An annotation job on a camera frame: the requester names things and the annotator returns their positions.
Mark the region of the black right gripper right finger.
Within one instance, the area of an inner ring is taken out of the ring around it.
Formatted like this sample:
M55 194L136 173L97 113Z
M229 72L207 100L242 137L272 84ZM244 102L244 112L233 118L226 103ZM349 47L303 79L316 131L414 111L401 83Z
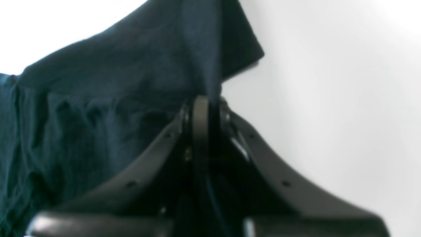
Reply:
M220 99L224 168L240 195L245 237L388 237L382 218L314 184Z

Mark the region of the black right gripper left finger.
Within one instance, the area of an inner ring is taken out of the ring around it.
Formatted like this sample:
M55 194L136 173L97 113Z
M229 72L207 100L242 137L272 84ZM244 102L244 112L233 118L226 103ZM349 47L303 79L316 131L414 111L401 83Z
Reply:
M192 237L206 216L209 101L197 96L125 170L39 212L28 237Z

